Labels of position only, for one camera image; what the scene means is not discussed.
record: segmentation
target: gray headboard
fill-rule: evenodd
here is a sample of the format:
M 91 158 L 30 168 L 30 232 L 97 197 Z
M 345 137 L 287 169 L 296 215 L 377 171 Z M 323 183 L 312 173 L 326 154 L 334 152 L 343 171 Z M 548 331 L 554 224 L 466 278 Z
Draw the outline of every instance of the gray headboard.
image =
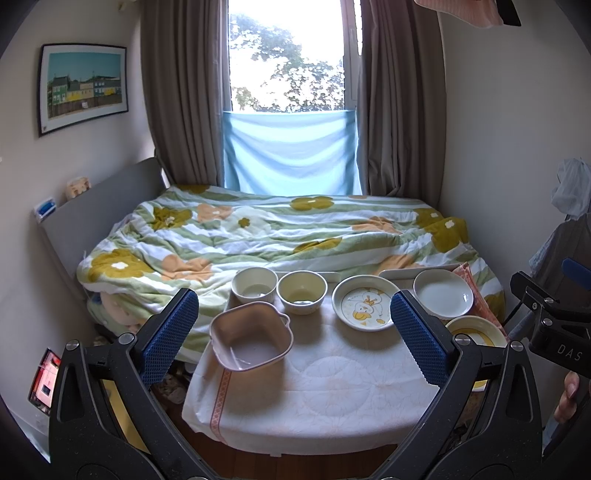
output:
M 76 281 L 76 268 L 84 253 L 90 253 L 113 224 L 163 190 L 160 165 L 155 158 L 148 158 L 93 186 L 42 221 L 52 257 L 76 296 L 85 298 Z

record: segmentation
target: picture of colorful houses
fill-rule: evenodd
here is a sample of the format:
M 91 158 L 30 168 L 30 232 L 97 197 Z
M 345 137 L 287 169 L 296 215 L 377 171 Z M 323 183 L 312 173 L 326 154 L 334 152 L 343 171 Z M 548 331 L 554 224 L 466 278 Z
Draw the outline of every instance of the picture of colorful houses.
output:
M 47 117 L 57 118 L 122 103 L 121 55 L 51 53 L 47 75 Z

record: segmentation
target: floral striped comforter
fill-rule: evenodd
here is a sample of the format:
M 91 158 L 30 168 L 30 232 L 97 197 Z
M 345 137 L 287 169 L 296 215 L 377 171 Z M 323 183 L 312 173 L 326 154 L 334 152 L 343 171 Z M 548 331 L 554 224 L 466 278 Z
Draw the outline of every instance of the floral striped comforter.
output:
M 141 203 L 131 220 L 78 267 L 88 289 L 114 294 L 143 323 L 182 287 L 199 296 L 199 318 L 178 359 L 196 361 L 211 319 L 228 299 L 234 274 L 264 265 L 277 271 L 338 271 L 468 262 L 497 317 L 499 281 L 468 241 L 466 222 L 419 200 L 366 196 L 271 197 L 220 187 L 173 186 Z

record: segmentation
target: white picture mat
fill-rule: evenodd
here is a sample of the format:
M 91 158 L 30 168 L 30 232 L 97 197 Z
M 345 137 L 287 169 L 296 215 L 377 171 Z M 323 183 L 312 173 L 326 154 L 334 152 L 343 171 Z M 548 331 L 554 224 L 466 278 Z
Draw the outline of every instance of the white picture mat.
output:
M 52 53 L 115 53 L 121 56 L 121 103 L 105 105 L 79 113 L 71 113 L 58 118 L 50 119 L 47 115 L 47 71 L 49 69 L 49 55 Z M 41 133 L 46 134 L 56 128 L 83 122 L 91 118 L 97 118 L 112 113 L 126 112 L 127 107 L 127 75 L 126 75 L 126 50 L 122 47 L 105 47 L 99 45 L 47 45 L 43 47 L 41 59 L 41 71 L 39 81 L 39 107 L 41 112 Z

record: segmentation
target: wooden floor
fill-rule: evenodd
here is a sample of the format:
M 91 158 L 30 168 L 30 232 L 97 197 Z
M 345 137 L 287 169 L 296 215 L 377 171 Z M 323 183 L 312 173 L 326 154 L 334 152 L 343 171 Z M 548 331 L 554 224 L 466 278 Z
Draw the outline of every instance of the wooden floor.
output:
M 396 449 L 386 445 L 346 455 L 282 455 L 280 458 L 248 453 L 195 433 L 181 418 L 182 406 L 166 408 L 171 421 L 195 451 L 225 478 L 254 480 L 336 480 L 371 475 Z

